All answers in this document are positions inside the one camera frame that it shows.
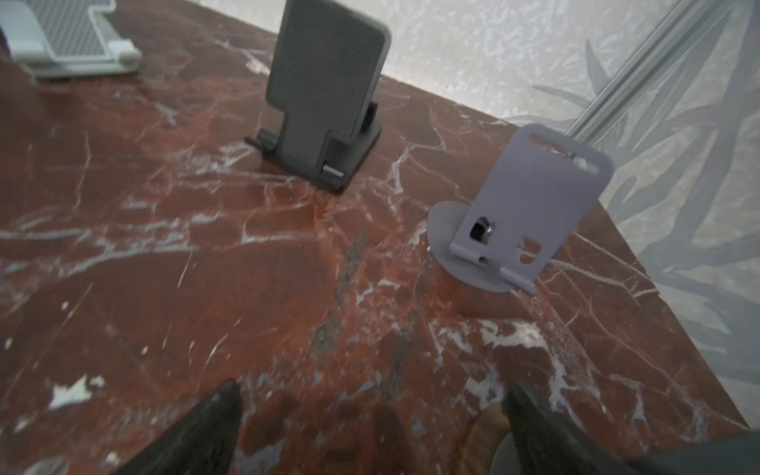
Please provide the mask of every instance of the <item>dark gray object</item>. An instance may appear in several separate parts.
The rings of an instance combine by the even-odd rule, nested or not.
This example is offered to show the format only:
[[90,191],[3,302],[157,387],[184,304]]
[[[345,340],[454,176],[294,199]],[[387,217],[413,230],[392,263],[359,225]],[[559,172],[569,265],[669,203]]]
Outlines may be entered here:
[[520,128],[471,206],[442,201],[428,214],[436,260],[479,289],[535,293],[533,281],[610,182],[604,155],[542,125]]
[[282,130],[247,141],[341,191],[380,135],[371,99],[390,45],[385,26],[331,0],[288,0],[267,86]]

